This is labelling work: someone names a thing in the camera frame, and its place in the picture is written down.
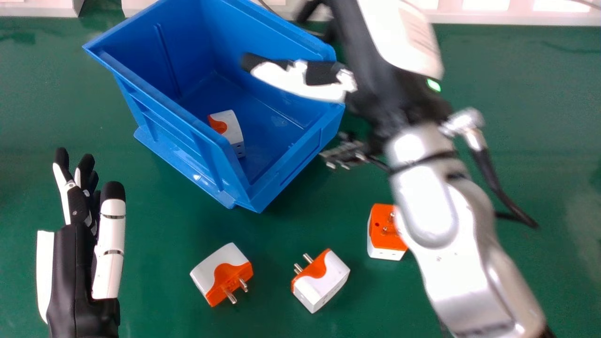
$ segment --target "silver robotic forearm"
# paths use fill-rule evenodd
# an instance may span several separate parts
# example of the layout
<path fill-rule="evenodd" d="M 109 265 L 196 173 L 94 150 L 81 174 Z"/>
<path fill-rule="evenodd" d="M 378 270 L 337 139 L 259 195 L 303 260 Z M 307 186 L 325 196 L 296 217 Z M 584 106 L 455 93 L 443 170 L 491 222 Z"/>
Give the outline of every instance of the silver robotic forearm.
<path fill-rule="evenodd" d="M 456 337 L 538 337 L 544 314 L 495 233 L 488 196 L 454 156 L 451 137 L 486 147 L 474 110 L 407 128 L 385 149 L 397 229 L 430 302 Z"/>

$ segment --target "robotic arm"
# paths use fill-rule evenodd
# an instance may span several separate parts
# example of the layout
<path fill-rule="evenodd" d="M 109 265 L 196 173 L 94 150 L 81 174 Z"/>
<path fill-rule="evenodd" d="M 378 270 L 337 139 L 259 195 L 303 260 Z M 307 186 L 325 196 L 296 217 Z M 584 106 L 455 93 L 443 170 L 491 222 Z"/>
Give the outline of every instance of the robotic arm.
<path fill-rule="evenodd" d="M 308 17 L 316 2 L 321 0 L 309 2 L 302 15 Z M 443 67 L 425 16 L 399 0 L 325 4 L 348 68 L 251 54 L 243 58 L 243 68 L 282 90 L 344 102 L 371 124 L 368 144 L 347 138 L 322 157 L 330 167 L 375 162 L 386 168 L 397 229 L 418 261 L 433 308 L 455 337 L 553 337 L 534 295 L 499 245 L 495 211 L 457 157 L 455 136 L 466 140 L 513 218 L 533 228 L 538 224 L 501 189 L 480 131 L 480 113 L 452 114 L 440 97 Z M 386 165 L 373 157 L 380 153 Z"/>
<path fill-rule="evenodd" d="M 108 182 L 95 191 L 98 174 L 89 154 L 72 175 L 69 154 L 57 149 L 52 168 L 65 226 L 56 233 L 38 232 L 40 316 L 52 338 L 117 338 L 125 190 L 119 182 Z"/>

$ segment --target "cable connector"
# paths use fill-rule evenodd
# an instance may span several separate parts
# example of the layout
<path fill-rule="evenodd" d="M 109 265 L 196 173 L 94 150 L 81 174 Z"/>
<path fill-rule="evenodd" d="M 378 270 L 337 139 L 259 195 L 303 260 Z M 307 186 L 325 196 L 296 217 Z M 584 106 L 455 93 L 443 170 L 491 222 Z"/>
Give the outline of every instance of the cable connector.
<path fill-rule="evenodd" d="M 306 253 L 303 258 L 309 265 L 303 269 L 294 264 L 296 277 L 291 283 L 292 294 L 309 312 L 315 313 L 346 283 L 350 269 L 330 249 L 326 249 L 315 260 Z"/>
<path fill-rule="evenodd" d="M 367 221 L 367 254 L 371 258 L 401 260 L 407 245 L 398 235 L 396 222 L 399 215 L 391 204 L 376 203 Z"/>
<path fill-rule="evenodd" d="M 237 303 L 234 291 L 242 288 L 248 292 L 246 282 L 253 275 L 252 265 L 240 249 L 229 243 L 198 264 L 190 277 L 211 307 L 228 298 Z"/>

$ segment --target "blue storage box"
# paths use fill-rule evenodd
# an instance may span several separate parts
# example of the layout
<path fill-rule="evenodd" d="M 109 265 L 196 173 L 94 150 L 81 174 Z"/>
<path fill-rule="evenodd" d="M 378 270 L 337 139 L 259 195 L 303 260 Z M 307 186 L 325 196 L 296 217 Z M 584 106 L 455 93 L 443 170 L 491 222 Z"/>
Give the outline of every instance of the blue storage box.
<path fill-rule="evenodd" d="M 261 212 L 335 136 L 344 105 L 272 88 L 245 52 L 335 60 L 334 50 L 249 0 L 160 0 L 84 46 L 117 80 L 134 136 L 225 207 Z M 207 116 L 232 109 L 238 159 Z"/>

